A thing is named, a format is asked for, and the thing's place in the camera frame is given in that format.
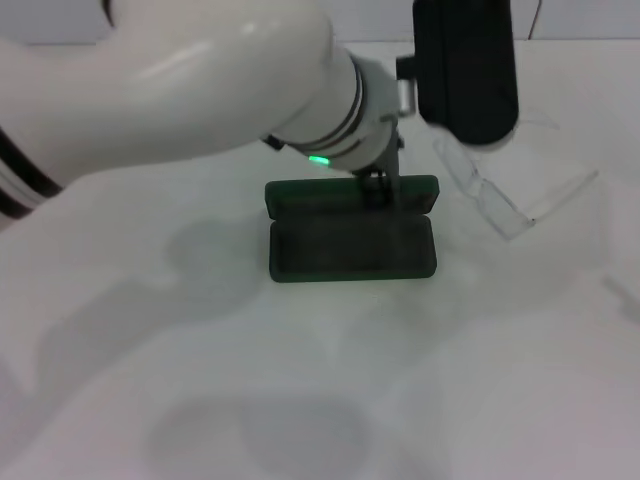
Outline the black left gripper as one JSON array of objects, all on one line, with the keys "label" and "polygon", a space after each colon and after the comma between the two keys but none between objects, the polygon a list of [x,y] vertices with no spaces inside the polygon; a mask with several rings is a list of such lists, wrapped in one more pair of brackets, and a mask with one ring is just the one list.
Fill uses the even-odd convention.
[{"label": "black left gripper", "polygon": [[394,204],[394,190],[388,176],[398,175],[399,151],[403,148],[403,140],[398,131],[398,120],[387,122],[390,137],[373,161],[359,169],[360,195],[366,210],[385,210]]}]

